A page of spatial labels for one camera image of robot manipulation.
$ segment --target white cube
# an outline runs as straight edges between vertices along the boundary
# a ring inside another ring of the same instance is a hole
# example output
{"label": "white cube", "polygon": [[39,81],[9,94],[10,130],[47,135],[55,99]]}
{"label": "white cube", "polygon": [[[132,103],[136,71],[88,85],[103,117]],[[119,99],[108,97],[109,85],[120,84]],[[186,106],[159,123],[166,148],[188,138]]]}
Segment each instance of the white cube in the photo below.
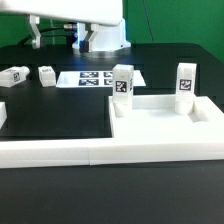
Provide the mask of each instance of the white cube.
{"label": "white cube", "polygon": [[51,66],[42,66],[38,70],[40,82],[43,87],[56,86],[56,74]]}

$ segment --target white block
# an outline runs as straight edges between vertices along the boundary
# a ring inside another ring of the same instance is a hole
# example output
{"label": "white block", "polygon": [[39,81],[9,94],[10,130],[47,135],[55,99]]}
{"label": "white block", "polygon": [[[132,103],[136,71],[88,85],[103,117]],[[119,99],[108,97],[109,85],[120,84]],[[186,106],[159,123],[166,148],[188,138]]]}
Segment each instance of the white block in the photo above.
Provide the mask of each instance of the white block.
{"label": "white block", "polygon": [[177,68],[175,112],[190,114],[193,110],[197,64],[179,63]]}
{"label": "white block", "polygon": [[113,103],[116,116],[126,116],[132,109],[134,68],[116,65],[113,68]]}
{"label": "white block", "polygon": [[87,144],[94,145],[95,142],[95,140],[3,141],[0,142],[0,169],[89,165]]}
{"label": "white block", "polygon": [[56,75],[51,66],[42,66],[38,68],[40,82],[43,87],[56,86]]}
{"label": "white block", "polygon": [[11,67],[0,72],[0,86],[12,87],[26,80],[26,76],[30,73],[29,68]]}

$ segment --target black cable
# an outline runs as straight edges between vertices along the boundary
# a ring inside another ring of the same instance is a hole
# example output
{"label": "black cable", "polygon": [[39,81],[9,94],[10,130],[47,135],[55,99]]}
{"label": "black cable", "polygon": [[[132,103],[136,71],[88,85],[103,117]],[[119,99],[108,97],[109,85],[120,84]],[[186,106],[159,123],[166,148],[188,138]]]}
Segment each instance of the black cable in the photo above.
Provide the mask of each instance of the black cable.
{"label": "black cable", "polygon": [[[53,30],[63,30],[63,29],[64,29],[63,27],[51,27],[51,28],[41,29],[41,30],[39,30],[39,32],[46,33],[46,32],[53,31]],[[24,45],[31,38],[32,38],[32,36],[28,35],[25,38],[23,38],[22,40],[20,40],[17,45]]]}
{"label": "black cable", "polygon": [[52,35],[45,35],[42,37],[66,37],[66,34],[52,34]]}
{"label": "black cable", "polygon": [[144,7],[144,11],[145,11],[145,16],[146,16],[146,20],[147,20],[147,24],[148,24],[148,29],[149,29],[149,32],[150,32],[150,35],[151,35],[151,38],[152,38],[152,43],[154,44],[155,39],[154,39],[154,36],[153,36],[152,27],[151,27],[150,20],[149,20],[149,13],[148,13],[148,10],[146,8],[145,0],[142,0],[142,4],[143,4],[143,7]]}

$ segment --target white paper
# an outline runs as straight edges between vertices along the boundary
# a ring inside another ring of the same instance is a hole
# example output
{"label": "white paper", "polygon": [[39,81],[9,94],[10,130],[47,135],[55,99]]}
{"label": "white paper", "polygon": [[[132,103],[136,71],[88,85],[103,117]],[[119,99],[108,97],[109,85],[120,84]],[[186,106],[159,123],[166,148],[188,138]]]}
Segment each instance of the white paper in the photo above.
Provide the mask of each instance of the white paper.
{"label": "white paper", "polygon": [[[57,81],[58,88],[112,87],[112,71],[68,71],[61,72]],[[134,71],[134,86],[146,86],[139,70]]]}

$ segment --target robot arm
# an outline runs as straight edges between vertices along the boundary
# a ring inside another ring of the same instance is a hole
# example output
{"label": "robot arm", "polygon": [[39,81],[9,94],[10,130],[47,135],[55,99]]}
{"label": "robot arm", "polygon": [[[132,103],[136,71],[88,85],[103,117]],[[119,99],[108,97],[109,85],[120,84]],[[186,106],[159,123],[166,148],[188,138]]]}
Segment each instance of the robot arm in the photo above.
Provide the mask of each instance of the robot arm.
{"label": "robot arm", "polygon": [[0,11],[56,20],[116,26],[122,20],[122,0],[0,0]]}
{"label": "robot arm", "polygon": [[33,48],[41,46],[39,17],[79,22],[74,52],[113,52],[130,47],[126,41],[122,0],[0,0],[0,11],[28,16]]}

